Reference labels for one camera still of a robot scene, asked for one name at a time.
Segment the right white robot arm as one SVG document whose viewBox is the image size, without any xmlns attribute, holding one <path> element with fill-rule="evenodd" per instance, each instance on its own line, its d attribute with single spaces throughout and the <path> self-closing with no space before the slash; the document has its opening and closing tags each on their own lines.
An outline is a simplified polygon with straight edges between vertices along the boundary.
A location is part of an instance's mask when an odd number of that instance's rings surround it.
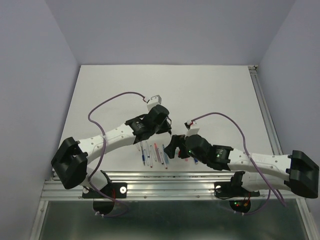
<svg viewBox="0 0 320 240">
<path fill-rule="evenodd" d="M 235 195 L 255 192 L 266 185 L 303 198 L 318 198 L 320 168 L 302 151 L 294 150 L 289 155 L 247 154 L 230 146 L 211 145 L 198 134 L 173 135 L 164 152 L 173 159 L 176 150 L 181 159 L 192 157 L 214 170 L 234 172 L 230 189 Z"/>
</svg>

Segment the blue ballpoint pen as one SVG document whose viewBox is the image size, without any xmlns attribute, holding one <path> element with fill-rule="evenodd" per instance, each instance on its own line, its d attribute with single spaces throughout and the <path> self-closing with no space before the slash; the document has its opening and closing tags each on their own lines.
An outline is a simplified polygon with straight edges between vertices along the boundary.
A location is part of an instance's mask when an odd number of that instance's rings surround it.
<svg viewBox="0 0 320 240">
<path fill-rule="evenodd" d="M 143 165 L 145 166 L 146 165 L 146 159 L 145 159 L 145 154 L 144 154 L 144 148 L 143 148 L 143 143 L 140 142 L 140 150 L 141 150 L 141 157 L 142 157 L 142 162 L 143 162 Z"/>
</svg>

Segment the thin pen black cap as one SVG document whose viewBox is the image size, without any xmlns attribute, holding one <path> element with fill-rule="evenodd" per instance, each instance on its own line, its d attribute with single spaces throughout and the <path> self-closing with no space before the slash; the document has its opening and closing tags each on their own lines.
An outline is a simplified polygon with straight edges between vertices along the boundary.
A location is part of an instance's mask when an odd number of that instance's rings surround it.
<svg viewBox="0 0 320 240">
<path fill-rule="evenodd" d="M 160 163 L 161 163 L 162 165 L 164 165 L 163 155 L 162 155 L 162 153 L 161 153 L 161 151 L 160 151 L 159 148 L 158 148 L 158 153 L 159 153 L 159 157 L 160 157 Z"/>
</svg>

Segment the light blue pen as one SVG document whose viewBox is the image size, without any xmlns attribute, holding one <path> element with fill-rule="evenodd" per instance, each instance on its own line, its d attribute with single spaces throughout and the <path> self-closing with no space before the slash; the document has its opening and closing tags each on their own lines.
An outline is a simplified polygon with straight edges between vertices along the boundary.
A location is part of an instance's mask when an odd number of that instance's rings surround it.
<svg viewBox="0 0 320 240">
<path fill-rule="evenodd" d="M 167 154 L 165 153 L 165 146 L 164 146 L 164 144 L 162 145 L 162 150 L 163 150 L 163 158 L 164 158 L 165 169 L 168 169 L 169 160 L 168 160 Z"/>
</svg>

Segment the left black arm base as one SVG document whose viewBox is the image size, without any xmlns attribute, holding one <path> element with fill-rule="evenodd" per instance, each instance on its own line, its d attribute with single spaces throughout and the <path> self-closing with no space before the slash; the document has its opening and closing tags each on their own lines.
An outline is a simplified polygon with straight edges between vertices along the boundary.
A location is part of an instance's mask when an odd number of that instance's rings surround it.
<svg viewBox="0 0 320 240">
<path fill-rule="evenodd" d="M 122 200 L 127 197 L 128 185 L 125 182 L 112 182 L 105 171 L 99 178 L 92 178 L 82 189 L 82 198 L 93 200 L 95 215 L 102 218 L 115 218 L 125 215 L 129 206 Z"/>
</svg>

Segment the translucent red pen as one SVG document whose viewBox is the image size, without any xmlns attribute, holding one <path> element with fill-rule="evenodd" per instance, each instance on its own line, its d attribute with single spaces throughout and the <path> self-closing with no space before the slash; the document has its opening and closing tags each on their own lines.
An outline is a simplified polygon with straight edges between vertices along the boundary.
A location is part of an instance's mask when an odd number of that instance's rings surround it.
<svg viewBox="0 0 320 240">
<path fill-rule="evenodd" d="M 155 153 L 156 153 L 156 157 L 159 163 L 162 163 L 161 157 L 160 157 L 160 152 L 159 152 L 159 148 L 157 146 L 156 143 L 154 143 L 154 149 L 155 149 Z"/>
</svg>

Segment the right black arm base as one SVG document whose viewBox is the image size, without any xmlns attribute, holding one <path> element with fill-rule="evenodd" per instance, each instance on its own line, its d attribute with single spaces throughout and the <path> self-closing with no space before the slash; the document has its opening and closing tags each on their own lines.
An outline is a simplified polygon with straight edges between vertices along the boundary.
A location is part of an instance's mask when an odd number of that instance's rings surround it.
<svg viewBox="0 0 320 240">
<path fill-rule="evenodd" d="M 231 209 L 239 214 L 251 215 L 251 197 L 259 197 L 259 190 L 246 190 L 243 188 L 244 171 L 237 171 L 230 181 L 215 183 L 214 196 L 220 200 L 229 200 Z"/>
</svg>

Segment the white marker blue cap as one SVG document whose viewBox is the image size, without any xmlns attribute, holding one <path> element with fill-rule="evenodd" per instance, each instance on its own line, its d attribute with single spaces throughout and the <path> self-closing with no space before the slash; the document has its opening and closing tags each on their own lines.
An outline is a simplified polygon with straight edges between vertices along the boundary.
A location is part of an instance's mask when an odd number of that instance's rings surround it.
<svg viewBox="0 0 320 240">
<path fill-rule="evenodd" d="M 145 152 L 146 152 L 145 154 L 146 154 L 147 158 L 150 158 L 147 141 L 144 142 L 144 149 L 145 149 Z"/>
</svg>

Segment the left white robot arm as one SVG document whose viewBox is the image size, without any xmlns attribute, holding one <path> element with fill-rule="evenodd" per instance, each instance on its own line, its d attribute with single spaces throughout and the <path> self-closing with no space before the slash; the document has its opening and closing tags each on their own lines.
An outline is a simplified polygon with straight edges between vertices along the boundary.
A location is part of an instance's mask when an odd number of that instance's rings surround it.
<svg viewBox="0 0 320 240">
<path fill-rule="evenodd" d="M 77 186 L 90 187 L 89 177 L 94 191 L 100 197 L 111 193 L 111 184 L 103 180 L 102 173 L 95 173 L 88 165 L 104 154 L 121 147 L 135 145 L 148 140 L 154 134 L 168 133 L 171 126 L 167 122 L 170 112 L 157 104 L 147 114 L 142 114 L 101 135 L 75 140 L 68 137 L 62 141 L 51 165 L 65 189 Z"/>
</svg>

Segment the thin white red-tipped pen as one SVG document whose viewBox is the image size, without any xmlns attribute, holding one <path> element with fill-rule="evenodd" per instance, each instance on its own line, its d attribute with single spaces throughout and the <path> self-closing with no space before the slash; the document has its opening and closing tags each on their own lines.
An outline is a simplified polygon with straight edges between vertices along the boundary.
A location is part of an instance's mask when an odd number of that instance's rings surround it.
<svg viewBox="0 0 320 240">
<path fill-rule="evenodd" d="M 149 165 L 151 168 L 153 167 L 153 159 L 152 159 L 151 151 L 149 151 Z"/>
</svg>

